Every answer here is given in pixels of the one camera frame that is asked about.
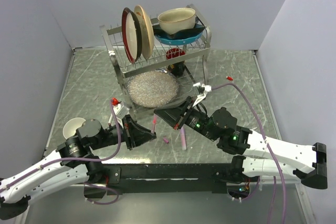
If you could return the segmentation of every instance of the small red part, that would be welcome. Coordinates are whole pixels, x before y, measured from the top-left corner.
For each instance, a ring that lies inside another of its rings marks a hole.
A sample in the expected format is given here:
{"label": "small red part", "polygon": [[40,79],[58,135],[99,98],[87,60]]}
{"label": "small red part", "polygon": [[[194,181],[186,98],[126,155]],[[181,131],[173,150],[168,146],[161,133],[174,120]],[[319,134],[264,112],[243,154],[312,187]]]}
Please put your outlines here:
{"label": "small red part", "polygon": [[105,180],[106,180],[106,185],[108,185],[109,184],[109,177],[107,175],[104,175],[104,177],[105,177]]}
{"label": "small red part", "polygon": [[120,102],[116,98],[112,98],[112,105],[117,106]]}
{"label": "small red part", "polygon": [[169,59],[181,56],[181,55],[185,55],[185,52],[183,50],[180,50],[178,48],[172,48],[166,52],[166,59],[169,60]]}

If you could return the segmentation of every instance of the table surface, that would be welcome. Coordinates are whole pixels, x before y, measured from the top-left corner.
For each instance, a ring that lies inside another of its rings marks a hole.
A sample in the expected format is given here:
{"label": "table surface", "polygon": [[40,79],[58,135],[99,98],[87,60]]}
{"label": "table surface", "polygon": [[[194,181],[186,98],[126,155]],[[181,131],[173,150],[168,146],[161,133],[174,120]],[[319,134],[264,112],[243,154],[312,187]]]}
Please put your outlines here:
{"label": "table surface", "polygon": [[[186,62],[196,81],[202,80],[202,58]],[[211,50],[208,58],[209,84],[216,86],[227,82],[226,76],[234,78],[260,117],[265,132],[276,137],[274,123],[251,51]],[[114,69],[106,50],[80,49],[74,54],[74,61],[61,104],[56,115],[47,154],[65,141],[62,128],[72,118],[97,119],[107,127],[110,117],[109,100],[116,97],[123,100],[121,89],[115,78]],[[250,129],[257,122],[244,99],[234,87],[224,87],[208,94],[203,102],[212,114],[221,106],[238,119],[238,125]],[[143,116],[138,123],[148,129],[152,127],[152,115]],[[106,163],[227,163],[232,155],[224,153],[212,142],[186,127],[187,150],[183,151],[179,131],[173,130],[158,119],[155,128],[157,139],[129,151],[123,144],[118,155]],[[170,141],[166,144],[163,137]],[[116,146],[94,151],[100,158],[110,156]]]}

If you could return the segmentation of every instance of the black metal bar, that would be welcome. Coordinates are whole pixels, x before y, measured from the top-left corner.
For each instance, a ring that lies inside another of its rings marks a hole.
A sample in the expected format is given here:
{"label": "black metal bar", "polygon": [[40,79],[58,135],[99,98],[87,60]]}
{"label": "black metal bar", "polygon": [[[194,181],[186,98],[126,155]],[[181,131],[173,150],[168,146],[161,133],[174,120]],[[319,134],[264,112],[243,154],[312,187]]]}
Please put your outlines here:
{"label": "black metal bar", "polygon": [[[227,193],[225,179],[231,178],[231,163],[222,164],[104,164],[108,186],[120,194],[211,191]],[[98,191],[90,189],[86,197]]]}

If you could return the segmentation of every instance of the black bracket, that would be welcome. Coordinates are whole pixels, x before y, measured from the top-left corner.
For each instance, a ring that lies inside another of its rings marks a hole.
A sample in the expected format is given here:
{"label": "black bracket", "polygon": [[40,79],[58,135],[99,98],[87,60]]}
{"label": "black bracket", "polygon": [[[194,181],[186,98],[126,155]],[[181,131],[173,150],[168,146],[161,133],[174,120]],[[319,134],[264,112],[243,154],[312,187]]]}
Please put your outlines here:
{"label": "black bracket", "polygon": [[250,148],[247,140],[248,135],[251,133],[252,131],[250,129],[237,126],[235,131],[236,135],[224,135],[220,137],[219,142],[217,143],[217,147],[228,154],[243,155],[244,151]]}
{"label": "black bracket", "polygon": [[119,184],[120,182],[121,167],[110,167],[109,168],[109,184]]}
{"label": "black bracket", "polygon": [[313,151],[316,152],[316,163],[312,164],[315,170],[310,173],[303,173],[296,169],[293,171],[293,174],[296,175],[305,186],[315,189],[327,189],[327,146],[325,144],[315,143]]}

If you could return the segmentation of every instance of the red object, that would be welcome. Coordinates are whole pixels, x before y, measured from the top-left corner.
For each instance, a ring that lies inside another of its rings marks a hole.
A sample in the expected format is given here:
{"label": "red object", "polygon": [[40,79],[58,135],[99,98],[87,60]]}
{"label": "red object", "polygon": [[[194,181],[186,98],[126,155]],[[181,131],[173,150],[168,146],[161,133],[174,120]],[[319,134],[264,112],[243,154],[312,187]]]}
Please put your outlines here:
{"label": "red object", "polygon": [[128,48],[128,43],[127,43],[127,39],[126,39],[126,18],[127,18],[127,14],[131,12],[131,10],[129,10],[127,7],[122,11],[122,16],[121,16],[121,34],[122,34],[122,41],[124,43],[125,46],[125,51],[126,51],[126,56],[128,58],[128,60],[134,64],[135,60],[132,57],[131,53],[130,53],[130,49]]}
{"label": "red object", "polygon": [[185,52],[183,50],[180,50],[178,48],[172,48],[166,52],[166,59],[169,60],[169,59],[181,56],[181,55],[185,55]]}
{"label": "red object", "polygon": [[116,98],[112,98],[112,105],[117,106],[120,102]]}
{"label": "red object", "polygon": [[108,184],[109,184],[109,177],[106,176],[106,175],[104,175],[104,177],[105,177],[105,179],[106,179],[106,185],[108,185]]}

